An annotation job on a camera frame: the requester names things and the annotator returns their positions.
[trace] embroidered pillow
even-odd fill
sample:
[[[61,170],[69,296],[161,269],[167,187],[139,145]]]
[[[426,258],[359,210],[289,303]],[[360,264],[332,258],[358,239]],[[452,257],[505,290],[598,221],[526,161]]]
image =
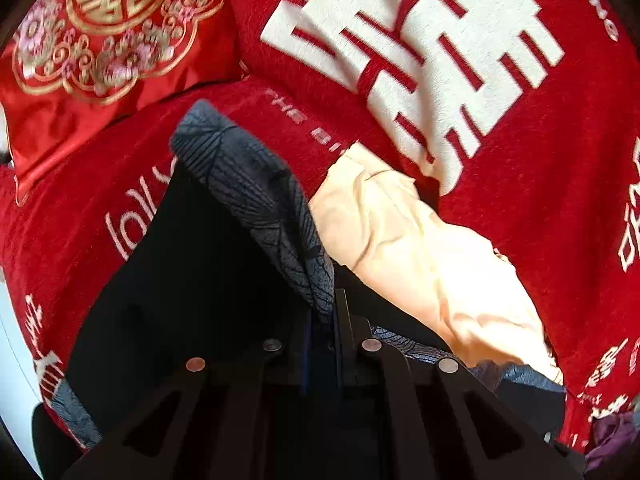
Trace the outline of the embroidered pillow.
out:
[[[0,57],[16,200],[114,120],[237,79],[238,59],[226,0],[37,0]]]

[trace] red pillow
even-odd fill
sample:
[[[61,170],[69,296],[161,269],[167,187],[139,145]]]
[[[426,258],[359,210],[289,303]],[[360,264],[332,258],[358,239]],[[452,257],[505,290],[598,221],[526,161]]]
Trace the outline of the red pillow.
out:
[[[22,202],[117,118],[239,76],[226,0],[37,0],[0,57],[0,103]]]

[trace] beige fabric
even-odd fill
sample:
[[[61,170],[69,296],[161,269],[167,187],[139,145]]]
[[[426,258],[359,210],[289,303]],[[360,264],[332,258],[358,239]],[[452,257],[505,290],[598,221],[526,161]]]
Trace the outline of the beige fabric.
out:
[[[309,204],[329,255],[435,330],[468,366],[514,361],[561,381],[515,268],[486,238],[444,223],[413,182],[351,146]]]

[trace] cream colored cloth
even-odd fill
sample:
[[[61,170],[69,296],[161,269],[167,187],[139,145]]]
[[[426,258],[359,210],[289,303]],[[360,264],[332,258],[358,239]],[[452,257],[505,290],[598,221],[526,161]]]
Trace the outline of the cream colored cloth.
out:
[[[329,255],[437,332],[465,364],[514,361],[561,382],[515,268],[486,238],[444,223],[412,179],[354,144],[309,205]]]

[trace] gold embroidery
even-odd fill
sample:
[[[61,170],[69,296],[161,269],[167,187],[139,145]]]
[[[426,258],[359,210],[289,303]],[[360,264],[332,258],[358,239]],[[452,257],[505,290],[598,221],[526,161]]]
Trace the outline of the gold embroidery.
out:
[[[29,94],[62,87],[82,101],[111,104],[139,79],[174,69],[193,45],[198,22],[218,12],[223,3],[66,0],[69,21],[91,32],[89,36],[59,19],[60,0],[38,0],[14,34],[16,81]]]

